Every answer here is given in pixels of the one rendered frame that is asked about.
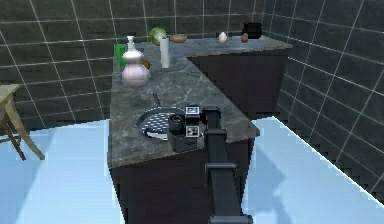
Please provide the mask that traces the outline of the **green lettuce head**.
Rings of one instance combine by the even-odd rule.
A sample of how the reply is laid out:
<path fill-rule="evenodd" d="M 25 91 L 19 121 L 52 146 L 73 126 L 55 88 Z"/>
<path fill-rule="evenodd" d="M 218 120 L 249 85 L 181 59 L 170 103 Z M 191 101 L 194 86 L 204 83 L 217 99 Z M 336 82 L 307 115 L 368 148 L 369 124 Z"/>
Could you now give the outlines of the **green lettuce head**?
<path fill-rule="evenodd" d="M 159 46 L 160 40 L 167 37 L 166 31 L 161 27 L 154 27 L 149 32 L 149 40 L 152 44 Z"/>

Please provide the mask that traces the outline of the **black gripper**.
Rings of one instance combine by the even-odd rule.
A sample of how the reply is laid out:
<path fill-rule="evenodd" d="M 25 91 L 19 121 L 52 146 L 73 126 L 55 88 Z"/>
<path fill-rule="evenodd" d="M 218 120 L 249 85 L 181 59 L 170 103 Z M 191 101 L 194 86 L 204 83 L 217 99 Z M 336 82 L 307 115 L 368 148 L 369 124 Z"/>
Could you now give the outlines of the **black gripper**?
<path fill-rule="evenodd" d="M 183 114 L 170 115 L 168 118 L 167 138 L 175 153 L 196 150 L 199 126 L 189 125 Z"/>

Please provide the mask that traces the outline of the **pale pink gourd vase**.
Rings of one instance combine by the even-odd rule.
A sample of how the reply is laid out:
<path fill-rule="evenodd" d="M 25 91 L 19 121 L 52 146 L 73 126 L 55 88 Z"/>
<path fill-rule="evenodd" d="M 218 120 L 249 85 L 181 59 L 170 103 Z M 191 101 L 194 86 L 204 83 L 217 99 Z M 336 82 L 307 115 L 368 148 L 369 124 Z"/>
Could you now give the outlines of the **pale pink gourd vase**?
<path fill-rule="evenodd" d="M 151 78 L 149 70 L 142 64 L 143 54 L 137 50 L 128 50 L 123 54 L 126 66 L 122 72 L 122 82 L 132 88 L 146 86 Z"/>

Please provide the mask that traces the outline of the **green box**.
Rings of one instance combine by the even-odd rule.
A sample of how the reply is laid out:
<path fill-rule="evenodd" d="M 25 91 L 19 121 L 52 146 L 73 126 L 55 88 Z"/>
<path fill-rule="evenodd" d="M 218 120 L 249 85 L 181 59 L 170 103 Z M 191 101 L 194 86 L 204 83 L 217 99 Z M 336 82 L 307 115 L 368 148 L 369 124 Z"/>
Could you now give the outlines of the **green box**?
<path fill-rule="evenodd" d="M 117 59 L 117 62 L 120 66 L 125 66 L 126 62 L 123 59 L 123 55 L 126 52 L 125 46 L 123 44 L 115 44 L 114 52 Z"/>

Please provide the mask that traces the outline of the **black pot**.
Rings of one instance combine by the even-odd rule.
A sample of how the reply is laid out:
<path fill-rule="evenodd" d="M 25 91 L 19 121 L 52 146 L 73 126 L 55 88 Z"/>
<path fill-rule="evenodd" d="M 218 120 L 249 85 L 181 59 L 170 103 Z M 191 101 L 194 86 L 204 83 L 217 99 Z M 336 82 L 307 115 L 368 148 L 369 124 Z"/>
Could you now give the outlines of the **black pot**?
<path fill-rule="evenodd" d="M 259 39 L 262 36 L 262 24 L 258 22 L 244 22 L 242 33 L 247 33 L 249 39 Z"/>

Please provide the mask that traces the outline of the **dark marble kitchen counter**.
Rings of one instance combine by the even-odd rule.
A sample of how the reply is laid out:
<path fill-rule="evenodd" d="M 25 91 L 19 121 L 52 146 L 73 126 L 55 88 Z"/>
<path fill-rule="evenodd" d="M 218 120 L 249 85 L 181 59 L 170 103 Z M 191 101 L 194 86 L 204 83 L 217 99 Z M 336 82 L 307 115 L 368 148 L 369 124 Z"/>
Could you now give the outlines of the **dark marble kitchen counter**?
<path fill-rule="evenodd" d="M 253 122 L 274 114 L 291 46 L 268 37 L 190 39 L 170 46 L 167 69 L 157 46 L 138 47 L 151 64 L 149 84 L 128 88 L 119 68 L 112 74 L 107 164 L 125 224 L 208 224 L 207 152 L 173 152 L 140 134 L 139 117 L 156 104 L 219 107 L 228 158 L 239 166 L 233 187 L 242 194 L 259 134 Z"/>

